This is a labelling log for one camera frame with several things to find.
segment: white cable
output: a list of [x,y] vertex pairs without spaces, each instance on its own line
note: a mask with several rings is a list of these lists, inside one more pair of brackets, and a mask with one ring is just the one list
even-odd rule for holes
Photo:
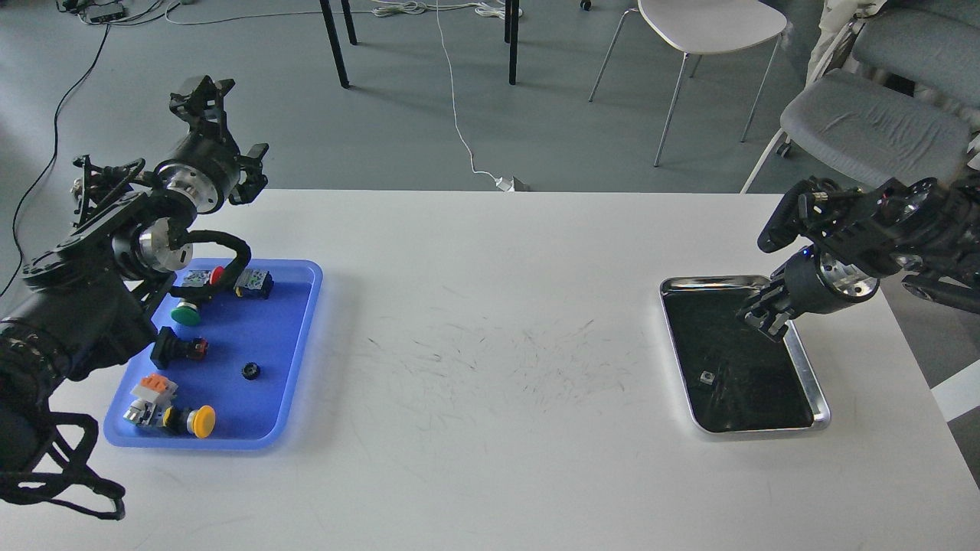
[[473,8],[473,12],[481,18],[504,18],[504,8],[505,3],[502,0],[496,0],[499,6],[491,6],[487,2],[467,2],[465,4],[449,4],[442,6],[439,4],[438,0],[434,6],[430,6],[424,2],[410,0],[408,2],[394,2],[392,0],[371,0],[372,2],[383,4],[383,6],[378,6],[371,10],[373,14],[380,18],[386,18],[389,16],[396,16],[399,14],[409,14],[413,16],[419,16],[425,12],[449,12],[452,10],[461,10],[463,8]]
[[496,176],[476,169],[475,161],[473,161],[473,150],[469,148],[469,144],[466,143],[466,140],[463,138],[463,132],[460,130],[460,116],[456,112],[456,81],[453,78],[453,62],[449,59],[449,50],[446,49],[446,36],[442,33],[442,22],[439,21],[440,11],[439,0],[435,0],[435,23],[439,27],[439,41],[442,42],[442,51],[446,54],[446,64],[449,66],[449,91],[450,96],[453,98],[453,125],[456,127],[456,134],[460,137],[463,147],[466,148],[466,152],[469,154],[469,169],[475,175],[488,175],[497,181],[498,178]]

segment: white table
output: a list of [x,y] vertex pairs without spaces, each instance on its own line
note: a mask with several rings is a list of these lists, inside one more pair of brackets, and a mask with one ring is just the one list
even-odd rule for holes
[[[258,453],[100,441],[125,520],[3,504],[2,547],[975,549],[980,491],[882,297],[798,325],[827,430],[694,429],[658,287],[768,273],[775,203],[268,190],[201,218],[323,267],[285,434]],[[120,372],[55,406],[101,417]]]

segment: metal tray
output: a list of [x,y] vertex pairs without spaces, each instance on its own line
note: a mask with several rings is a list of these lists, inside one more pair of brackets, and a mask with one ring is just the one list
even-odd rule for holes
[[825,428],[830,409],[792,322],[782,343],[735,318],[761,275],[673,277],[661,303],[691,419],[714,434]]

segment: white chair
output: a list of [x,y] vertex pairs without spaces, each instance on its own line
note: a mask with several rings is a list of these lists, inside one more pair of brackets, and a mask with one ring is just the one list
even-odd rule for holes
[[756,101],[753,102],[752,109],[749,111],[749,120],[745,124],[745,130],[742,131],[740,141],[745,141],[749,126],[752,124],[752,118],[756,115],[756,106],[762,96],[762,87],[769,76],[772,60],[776,57],[779,40],[786,28],[786,17],[757,0],[637,0],[637,7],[626,10],[619,18],[619,25],[612,36],[612,44],[606,53],[602,68],[599,69],[599,77],[596,78],[592,93],[589,94],[590,102],[596,95],[599,81],[602,80],[606,64],[610,60],[610,54],[619,38],[622,23],[631,12],[639,12],[667,44],[684,54],[680,64],[680,73],[677,75],[677,85],[674,87],[673,99],[670,100],[670,108],[667,110],[667,120],[663,124],[661,143],[657,147],[657,157],[654,159],[655,167],[661,163],[663,143],[666,141],[667,131],[670,128],[670,119],[673,118],[674,106],[677,104],[677,96],[680,93],[680,84],[684,78],[688,58],[692,54],[698,56],[694,69],[691,71],[691,76],[694,76],[694,71],[698,69],[702,56],[737,52],[762,44],[770,38],[776,38],[772,55],[769,57],[769,64],[765,68],[762,83],[759,85],[759,93],[756,94]]

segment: gray floor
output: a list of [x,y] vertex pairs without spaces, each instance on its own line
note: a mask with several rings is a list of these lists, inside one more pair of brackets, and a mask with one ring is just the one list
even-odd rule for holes
[[[134,8],[149,3],[125,2]],[[596,100],[586,102],[631,2],[595,0],[592,11],[583,12],[574,0],[525,0],[517,86],[507,85],[500,20],[472,10],[443,13],[460,128],[477,169],[516,175],[537,192],[737,192],[778,128],[779,113],[802,88],[816,38],[817,2],[769,3],[793,26],[749,139],[738,141],[770,44],[705,58],[697,76],[685,79],[658,169],[654,153],[681,55],[639,16],[627,19]],[[366,0],[352,5],[373,6]],[[198,0],[172,16],[205,21],[317,7],[313,0]],[[355,18],[362,43],[342,43],[354,84],[349,90],[337,83],[319,15],[114,27],[91,79],[63,112],[58,163],[24,210],[27,254],[42,252],[68,230],[74,156],[90,153],[97,164],[121,164],[136,157],[155,163],[166,155],[185,131],[167,110],[168,94],[191,75],[236,79],[225,104],[229,126],[243,149],[270,144],[266,171],[273,187],[495,191],[489,176],[470,172],[453,127],[435,15]],[[55,105],[91,62],[103,29],[58,14],[47,0],[9,0],[0,25],[0,215],[8,221],[50,155]],[[781,192],[811,174],[835,177],[802,152],[773,158],[752,191]],[[3,235],[0,258],[15,255],[9,234]],[[781,261],[774,257],[774,266]],[[12,269],[5,265],[0,277]],[[975,319],[923,307],[894,287],[886,294],[931,384],[980,357]],[[22,294],[15,289],[0,307]],[[951,334],[963,346],[949,346]],[[934,346],[939,338],[942,347]],[[934,353],[940,349],[950,352]],[[959,438],[964,451],[964,438],[975,441]]]

